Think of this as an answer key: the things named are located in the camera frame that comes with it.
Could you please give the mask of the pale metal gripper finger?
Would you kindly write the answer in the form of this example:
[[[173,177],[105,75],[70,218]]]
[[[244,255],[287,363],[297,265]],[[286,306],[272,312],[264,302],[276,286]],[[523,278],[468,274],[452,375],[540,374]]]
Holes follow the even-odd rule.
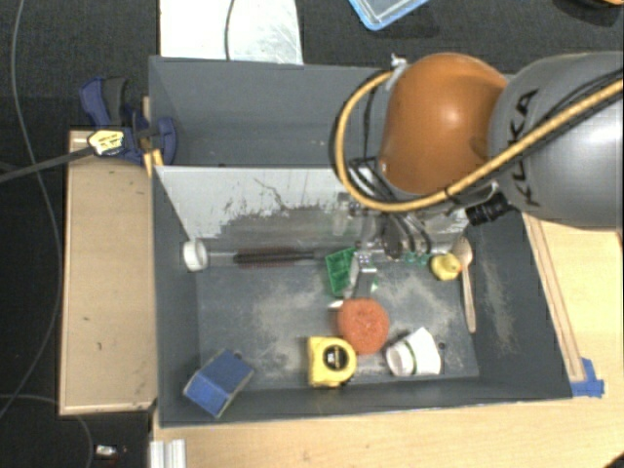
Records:
[[[377,268],[371,258],[366,255],[359,255],[356,265],[354,297],[370,298],[375,283]]]

